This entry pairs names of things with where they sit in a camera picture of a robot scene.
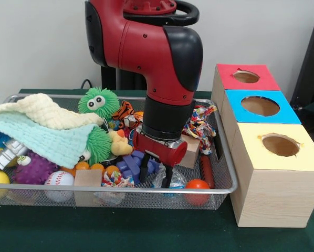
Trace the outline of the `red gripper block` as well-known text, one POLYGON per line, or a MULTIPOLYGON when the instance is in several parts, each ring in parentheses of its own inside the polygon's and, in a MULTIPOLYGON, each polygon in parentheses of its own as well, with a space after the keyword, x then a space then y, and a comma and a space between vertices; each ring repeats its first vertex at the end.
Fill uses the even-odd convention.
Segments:
MULTIPOLYGON (((175 142, 154 140, 139 131, 134 132, 134 147, 143 153, 147 153, 165 165, 165 178, 162 181, 163 188, 169 188, 173 175, 173 166, 179 164, 187 152, 187 142, 179 139, 175 142)), ((150 156, 144 156, 140 166, 140 181, 144 182, 148 176, 148 162, 150 156)))

